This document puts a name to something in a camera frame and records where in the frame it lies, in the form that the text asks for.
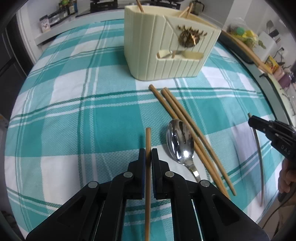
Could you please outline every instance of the ribbed plastic container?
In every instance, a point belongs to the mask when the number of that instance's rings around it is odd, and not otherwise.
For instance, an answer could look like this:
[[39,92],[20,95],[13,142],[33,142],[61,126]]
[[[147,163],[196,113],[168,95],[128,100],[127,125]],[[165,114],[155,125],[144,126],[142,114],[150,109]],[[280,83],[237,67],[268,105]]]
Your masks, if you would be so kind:
[[[221,30],[193,14],[187,19],[178,18],[179,10],[156,6],[143,6],[143,9],[141,13],[136,5],[125,7],[124,54],[131,74],[138,80],[196,76]],[[207,35],[201,36],[194,47],[185,48],[178,41],[182,32],[178,25],[204,31]],[[175,50],[186,52],[177,52],[174,58],[162,58]]]

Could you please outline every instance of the gold emblem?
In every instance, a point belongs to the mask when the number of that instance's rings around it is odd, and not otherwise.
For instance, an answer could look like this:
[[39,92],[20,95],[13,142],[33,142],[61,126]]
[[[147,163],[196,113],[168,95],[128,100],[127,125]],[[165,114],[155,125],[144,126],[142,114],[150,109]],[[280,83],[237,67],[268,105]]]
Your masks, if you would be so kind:
[[186,29],[185,25],[183,27],[178,25],[177,28],[182,31],[178,38],[179,44],[185,48],[194,47],[199,43],[200,37],[207,35],[207,33],[203,33],[204,31],[199,32],[199,30],[193,29],[192,27]]

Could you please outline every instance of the tablecloth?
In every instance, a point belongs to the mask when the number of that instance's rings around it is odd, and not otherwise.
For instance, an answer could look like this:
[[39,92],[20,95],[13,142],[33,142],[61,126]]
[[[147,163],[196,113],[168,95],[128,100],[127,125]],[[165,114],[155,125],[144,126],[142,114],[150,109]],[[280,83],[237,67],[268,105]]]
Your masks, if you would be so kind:
[[[231,200],[254,221],[277,192],[283,157],[258,133],[265,198],[260,207],[260,167],[250,112],[274,119],[264,94],[244,67],[216,43],[197,77],[138,81],[123,53],[124,20],[92,23],[59,35],[28,75],[8,127],[5,178],[23,235],[92,180],[110,181],[152,146],[171,170],[194,181],[169,156],[165,130],[171,120],[148,90],[168,87],[212,145],[237,191]],[[202,178],[212,181],[194,156]],[[172,240],[169,200],[151,204],[151,240]],[[123,240],[144,239],[144,200],[127,202]]]

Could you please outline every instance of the green ball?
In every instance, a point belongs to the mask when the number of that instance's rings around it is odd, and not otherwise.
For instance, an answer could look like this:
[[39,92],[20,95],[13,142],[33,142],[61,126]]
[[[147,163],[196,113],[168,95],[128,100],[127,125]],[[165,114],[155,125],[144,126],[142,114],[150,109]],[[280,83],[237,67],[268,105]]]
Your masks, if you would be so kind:
[[238,27],[236,30],[237,35],[242,36],[244,34],[244,28]]

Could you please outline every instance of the hand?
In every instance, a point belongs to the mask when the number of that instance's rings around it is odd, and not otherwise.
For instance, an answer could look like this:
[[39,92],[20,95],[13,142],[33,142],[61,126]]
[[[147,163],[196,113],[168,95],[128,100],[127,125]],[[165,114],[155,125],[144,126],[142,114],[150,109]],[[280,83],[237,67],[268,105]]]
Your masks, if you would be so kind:
[[296,182],[296,170],[288,171],[289,162],[290,161],[285,158],[282,163],[282,169],[279,172],[278,189],[280,193],[288,193],[290,191],[290,183]]

